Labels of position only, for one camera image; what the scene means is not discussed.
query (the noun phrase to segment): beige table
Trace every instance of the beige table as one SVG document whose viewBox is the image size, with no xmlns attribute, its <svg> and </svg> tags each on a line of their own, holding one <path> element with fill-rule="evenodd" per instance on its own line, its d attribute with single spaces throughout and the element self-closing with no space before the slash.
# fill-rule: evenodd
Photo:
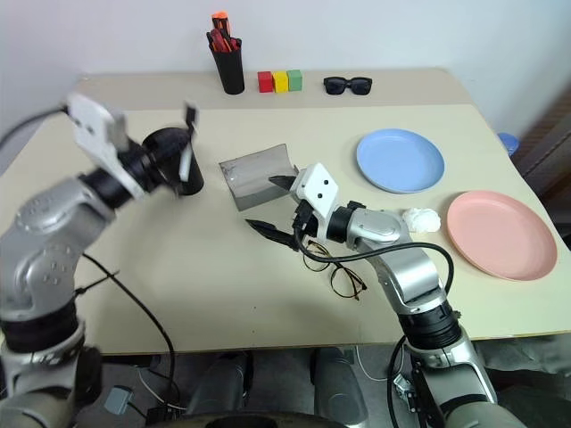
<svg viewBox="0 0 571 428">
<path fill-rule="evenodd" d="M 204 88 L 195 92 L 200 95 L 195 99 L 203 107 L 208 105 L 201 111 L 195 145 L 204 189 L 181 201 L 160 190 L 142 202 L 131 202 L 89 250 L 109 269 L 120 269 L 120 278 L 163 322 L 176 349 L 394 342 L 400 337 L 396 316 L 367 262 L 356 262 L 354 268 L 369 290 L 360 301 L 344 300 L 331 292 L 326 273 L 310 272 L 298 253 L 263 239 L 244 222 L 259 218 L 287 229 L 295 208 L 292 200 L 282 198 L 237 212 L 218 163 L 282 143 L 299 167 L 323 162 L 339 184 L 342 202 L 352 199 L 371 209 L 431 207 L 442 217 L 454 197 L 472 189 L 494 189 L 526 203 L 547 222 L 559 248 L 554 271 L 538 281 L 516 283 L 480 272 L 458 254 L 444 230 L 414 235 L 414 239 L 439 243 L 452 253 L 457 274 L 450 300 L 462 312 L 461 322 L 471 337 L 571 330 L 569 252 L 455 80 L 440 70 L 370 72 L 376 81 L 383 77 L 391 87 L 388 101 L 376 91 L 370 99 L 327 97 L 332 105 L 327 107 L 319 85 L 308 82 L 308 76 L 319 82 L 323 75 L 305 74 L 307 94 L 251 92 L 244 94 L 242 102 L 240 96 L 221 94 L 214 77 L 178 77 L 200 87 L 211 82 L 210 95 L 205 95 Z M 408 90 L 407 76 L 434 85 L 440 79 L 439 87 L 427 88 L 418 96 L 422 105 L 413 105 L 415 95 Z M 182 123 L 179 102 L 172 97 L 176 91 L 171 88 L 169 96 L 161 91 L 176 86 L 172 79 L 177 78 L 92 79 L 79 89 L 129 108 L 129 133 L 141 141 L 157 128 Z M 179 89 L 181 98 L 188 97 L 186 85 Z M 150 110 L 154 104 L 145 98 L 144 90 L 156 95 L 157 105 L 167 110 Z M 302 106 L 296 99 L 304 100 Z M 371 185 L 358 171 L 354 151 L 365 134 L 379 128 L 407 128 L 433 141 L 446 161 L 442 181 L 411 195 L 386 193 Z M 90 169 L 90 162 L 73 143 L 69 121 L 48 120 L 0 179 L 0 230 L 8 227 L 18 206 L 33 193 Z M 333 253 L 346 252 L 340 245 L 328 248 Z M 444 277 L 443 260 L 437 254 L 431 257 Z M 78 284 L 98 276 L 88 264 L 80 263 Z M 104 352 L 165 349 L 153 325 L 113 284 L 103 284 L 82 297 L 79 312 L 87 320 L 88 341 Z"/>
</svg>

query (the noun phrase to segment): black cable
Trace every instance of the black cable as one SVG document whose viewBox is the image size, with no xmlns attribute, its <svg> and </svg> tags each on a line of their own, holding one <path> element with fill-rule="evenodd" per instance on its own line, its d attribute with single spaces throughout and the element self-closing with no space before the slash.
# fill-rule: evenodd
<svg viewBox="0 0 571 428">
<path fill-rule="evenodd" d="M 75 289 L 75 297 L 80 296 L 81 294 L 85 294 L 86 292 L 88 292 L 89 290 L 91 290 L 93 287 L 95 287 L 96 285 L 99 285 L 100 283 L 104 283 L 105 281 L 107 281 L 109 278 L 112 278 L 114 276 L 116 276 L 119 273 L 119 270 L 116 270 L 115 272 L 113 272 L 111 275 L 106 275 L 103 278 L 98 279 L 97 281 L 94 281 L 91 284 L 88 284 L 84 287 L 79 287 Z"/>
<path fill-rule="evenodd" d="M 128 402 L 127 405 L 135 410 L 139 415 L 141 415 L 146 420 L 146 415 L 141 411 L 141 409 L 135 406 L 133 403 Z"/>
<path fill-rule="evenodd" d="M 399 423 L 396 421 L 396 415 L 394 414 L 393 406 L 393 379 L 394 379 L 394 362 L 399 355 L 399 349 L 406 340 L 406 336 L 402 336 L 396 345 L 394 345 L 393 354 L 391 354 L 391 359 L 389 361 L 389 367 L 386 370 L 386 405 L 389 407 L 389 416 L 391 417 L 391 422 L 393 423 L 393 428 L 399 428 Z"/>
<path fill-rule="evenodd" d="M 167 380 L 169 379 L 169 377 L 168 377 L 167 375 L 162 374 L 162 373 L 159 373 L 159 372 L 157 372 L 157 371 L 155 371 L 155 370 L 152 370 L 151 368 L 147 368 L 146 371 L 149 372 L 149 373 L 151 373 L 151 374 L 153 374 L 153 375 L 155 375 L 155 376 L 159 376 L 159 377 L 161 377 L 162 379 L 167 379 Z M 177 385 L 176 382 L 173 381 L 173 382 L 172 382 L 172 385 L 175 387 L 175 392 L 177 393 L 177 403 L 180 404 L 180 389 L 179 389 L 179 387 L 178 387 L 178 385 Z"/>
<path fill-rule="evenodd" d="M 360 254 L 352 254 L 351 256 L 321 257 L 313 254 L 311 251 L 305 248 L 303 245 L 302 230 L 299 227 L 294 228 L 294 239 L 295 244 L 304 255 L 312 260 L 321 263 L 347 263 L 349 261 L 368 259 L 369 257 L 379 256 L 381 254 L 386 254 L 387 252 L 392 251 L 406 250 L 408 248 L 427 248 L 428 250 L 440 252 L 448 263 L 448 277 L 446 278 L 446 284 L 444 286 L 446 294 L 450 292 L 452 281 L 454 280 L 454 261 L 452 260 L 452 256 L 443 247 L 436 245 L 435 243 L 399 243 L 397 245 L 393 245 L 392 247 L 379 248 L 377 250 L 362 252 Z"/>
<path fill-rule="evenodd" d="M 170 364 L 169 364 L 169 386 L 167 388 L 167 397 L 164 400 L 163 406 L 164 406 L 164 415 L 163 415 L 163 419 L 166 421 L 168 420 L 169 417 L 169 404 L 170 404 L 170 394 L 172 392 L 173 389 L 173 383 L 174 378 L 175 378 L 175 349 L 172 345 L 172 341 L 170 340 L 169 335 L 167 334 L 167 332 L 165 331 L 165 329 L 162 327 L 161 323 L 159 322 L 159 320 L 156 318 L 156 316 L 153 314 L 153 312 L 151 312 L 149 310 L 149 308 L 147 306 L 145 306 L 145 304 L 140 301 L 137 296 L 135 294 L 133 294 L 126 286 L 125 284 L 123 284 L 119 279 L 117 279 L 115 276 L 112 275 L 112 273 L 107 270 L 107 268 L 102 265 L 99 261 L 97 261 L 96 259 L 94 259 L 93 257 L 91 257 L 88 254 L 83 253 L 83 257 L 85 257 L 86 259 L 88 259 L 89 261 L 91 261 L 94 265 L 96 265 L 103 273 L 105 273 L 109 279 L 111 279 L 117 286 L 119 286 L 119 288 L 128 295 L 128 297 L 131 298 L 132 301 L 134 301 L 137 306 L 139 308 L 141 308 L 146 315 L 151 319 L 151 321 L 153 321 L 153 324 L 157 327 L 157 329 L 159 330 L 159 332 L 161 333 L 162 337 L 164 338 L 164 341 L 167 342 L 167 346 L 169 347 L 169 357 L 170 357 Z"/>
<path fill-rule="evenodd" d="M 53 108 L 50 110 L 41 111 L 40 113 L 37 113 L 33 116 L 30 116 L 30 117 L 24 119 L 22 122 L 14 125 L 11 129 L 8 129 L 8 132 L 6 132 L 2 136 L 2 138 L 0 138 L 0 150 L 2 150 L 4 148 L 4 146 L 6 145 L 6 143 L 8 143 L 8 140 L 10 138 L 12 138 L 16 133 L 21 131 L 23 128 L 25 128 L 29 124 L 36 122 L 38 120 L 41 120 L 41 119 L 45 119 L 48 116 L 51 116 L 53 114 L 67 113 L 67 112 L 68 112 L 68 108 L 66 106 L 63 106 L 63 107 L 60 106 L 60 107 Z"/>
</svg>

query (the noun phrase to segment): wire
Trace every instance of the wire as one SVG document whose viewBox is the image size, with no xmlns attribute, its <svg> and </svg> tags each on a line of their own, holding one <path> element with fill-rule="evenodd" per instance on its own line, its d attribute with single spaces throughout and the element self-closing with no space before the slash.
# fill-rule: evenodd
<svg viewBox="0 0 571 428">
<path fill-rule="evenodd" d="M 360 353 L 359 353 L 359 345 L 355 345 L 355 351 L 357 353 L 357 362 L 359 363 L 359 367 L 361 369 L 361 371 L 363 372 L 363 374 L 371 381 L 373 382 L 386 382 L 388 381 L 388 377 L 384 377 L 382 379 L 378 379 L 376 377 L 371 376 L 367 370 L 365 370 L 365 367 L 363 366 L 363 363 L 360 359 Z M 396 371 L 395 375 L 397 375 L 398 373 L 401 372 L 402 370 L 402 365 L 404 364 L 404 348 L 401 347 L 401 363 L 399 364 L 399 369 Z"/>
<path fill-rule="evenodd" d="M 406 340 L 406 336 L 402 336 L 393 349 L 393 354 L 391 355 L 391 359 L 389 361 L 389 367 L 387 368 L 387 382 L 386 382 L 386 405 L 389 407 L 389 416 L 391 417 L 391 422 L 393 423 L 393 428 L 399 428 L 399 423 L 396 421 L 396 415 L 394 414 L 394 406 L 393 406 L 393 369 L 394 369 L 394 362 L 396 361 L 396 356 L 399 353 L 399 349 L 402 347 L 402 344 Z"/>
<path fill-rule="evenodd" d="M 139 380 L 141 381 L 141 383 L 143 384 L 143 386 L 146 388 L 147 391 L 151 392 L 151 394 L 153 395 L 153 397 L 155 397 L 156 399 L 158 399 L 162 404 L 165 404 L 164 399 L 162 399 L 159 394 L 157 394 L 153 388 L 151 388 L 149 386 L 149 384 L 147 382 L 145 382 L 145 379 L 143 379 L 143 375 L 141 374 L 141 369 L 138 368 L 137 369 L 137 374 L 139 376 Z M 186 407 L 180 407 L 180 406 L 175 406 L 173 404 L 167 404 L 168 407 L 170 408 L 175 408 L 177 410 L 186 410 Z"/>
<path fill-rule="evenodd" d="M 170 392 L 172 391 L 173 387 L 172 384 L 174 383 L 174 377 L 175 377 L 175 349 L 172 345 L 172 340 L 170 339 L 169 335 L 167 334 L 167 332 L 165 331 L 165 329 L 162 327 L 161 323 L 159 322 L 159 320 L 157 319 L 157 317 L 153 314 L 153 312 L 151 312 L 149 310 L 149 308 L 147 306 L 145 306 L 145 304 L 140 301 L 137 296 L 135 294 L 133 294 L 126 286 L 124 283 L 122 283 L 119 279 L 117 279 L 115 276 L 113 276 L 113 274 L 107 270 L 107 268 L 102 265 L 99 261 L 97 261 L 96 259 L 94 259 L 93 257 L 91 257 L 88 254 L 83 253 L 83 257 L 85 257 L 86 259 L 88 259 L 89 261 L 91 261 L 94 265 L 96 265 L 103 273 L 105 273 L 109 279 L 111 279 L 117 286 L 119 286 L 119 288 L 128 295 L 128 297 L 131 298 L 132 301 L 134 301 L 137 306 L 139 308 L 141 308 L 146 315 L 151 319 L 151 321 L 153 321 L 153 324 L 157 327 L 157 330 L 159 330 L 159 332 L 161 333 L 162 337 L 164 338 L 164 341 L 167 343 L 167 347 L 169 348 L 169 357 L 170 357 L 170 363 L 169 363 L 169 387 L 167 389 L 167 398 L 166 400 L 162 400 L 161 402 L 164 404 L 164 415 L 163 415 L 163 419 L 166 421 L 168 419 L 168 406 L 170 405 Z"/>
<path fill-rule="evenodd" d="M 146 415 L 141 411 L 141 409 L 135 406 L 133 403 L 128 402 L 127 405 L 135 410 L 139 415 L 141 415 L 146 420 Z"/>
<path fill-rule="evenodd" d="M 88 292 L 89 290 L 91 290 L 93 287 L 95 287 L 96 285 L 99 285 L 100 283 L 104 283 L 105 281 L 107 281 L 109 278 L 116 276 L 119 273 L 119 270 L 116 270 L 115 272 L 113 272 L 111 275 L 107 275 L 104 276 L 103 278 L 99 278 L 97 281 L 94 281 L 91 284 L 88 284 L 84 287 L 79 287 L 75 289 L 75 297 L 80 296 L 81 294 L 85 294 L 86 292 Z"/>
<path fill-rule="evenodd" d="M 152 375 L 159 376 L 162 379 L 167 379 L 167 380 L 169 379 L 169 377 L 167 375 L 159 373 L 155 370 L 152 370 L 151 368 L 147 368 L 146 371 Z M 173 382 L 172 385 L 175 387 L 175 392 L 177 393 L 177 403 L 180 403 L 180 389 L 179 389 L 176 382 Z"/>
<path fill-rule="evenodd" d="M 386 254 L 387 252 L 407 250 L 408 248 L 427 248 L 428 250 L 440 252 L 448 263 L 448 277 L 446 278 L 446 284 L 444 286 L 446 294 L 450 292 L 452 281 L 454 280 L 454 261 L 452 260 L 452 256 L 443 247 L 436 245 L 435 243 L 399 243 L 397 245 L 393 245 L 392 247 L 379 248 L 373 251 L 362 252 L 360 254 L 352 254 L 350 256 L 321 257 L 313 254 L 311 251 L 305 248 L 303 245 L 302 230 L 299 227 L 294 228 L 294 239 L 299 250 L 304 255 L 312 260 L 319 261 L 321 263 L 347 263 L 349 261 L 357 261 L 368 259 L 369 257 L 379 256 L 381 254 Z"/>
<path fill-rule="evenodd" d="M 2 150 L 4 148 L 4 146 L 8 143 L 8 140 L 10 140 L 15 134 L 17 134 L 19 131 L 21 131 L 26 126 L 30 125 L 31 123 L 36 122 L 36 121 L 41 120 L 41 119 L 45 119 L 48 116 L 52 116 L 53 114 L 67 113 L 67 112 L 68 112 L 68 108 L 66 106 L 60 106 L 60 107 L 53 108 L 50 110 L 41 111 L 40 113 L 37 113 L 33 116 L 30 116 L 30 117 L 24 119 L 22 122 L 14 125 L 12 128 L 10 128 L 8 130 L 8 132 L 6 132 L 2 136 L 2 138 L 0 138 L 0 150 Z"/>
</svg>

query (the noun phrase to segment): black cup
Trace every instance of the black cup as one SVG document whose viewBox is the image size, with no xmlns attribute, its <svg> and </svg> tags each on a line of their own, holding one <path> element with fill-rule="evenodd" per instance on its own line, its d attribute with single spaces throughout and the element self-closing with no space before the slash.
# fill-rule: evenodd
<svg viewBox="0 0 571 428">
<path fill-rule="evenodd" d="M 238 50 L 232 52 L 214 52 L 212 56 L 216 62 L 220 81 L 224 92 L 230 95 L 241 94 L 244 91 L 244 70 L 242 69 L 242 40 L 239 38 Z"/>
</svg>

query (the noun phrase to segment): black sunglasses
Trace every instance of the black sunglasses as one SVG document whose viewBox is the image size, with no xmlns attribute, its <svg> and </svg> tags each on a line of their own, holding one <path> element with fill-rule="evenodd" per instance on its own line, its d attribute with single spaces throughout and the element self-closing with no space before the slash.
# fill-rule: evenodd
<svg viewBox="0 0 571 428">
<path fill-rule="evenodd" d="M 324 78 L 323 85 L 325 90 L 330 95 L 339 95 L 345 92 L 346 87 L 350 87 L 354 94 L 356 95 L 366 95 L 371 91 L 373 86 L 372 78 L 352 78 L 347 80 L 346 78 Z"/>
</svg>

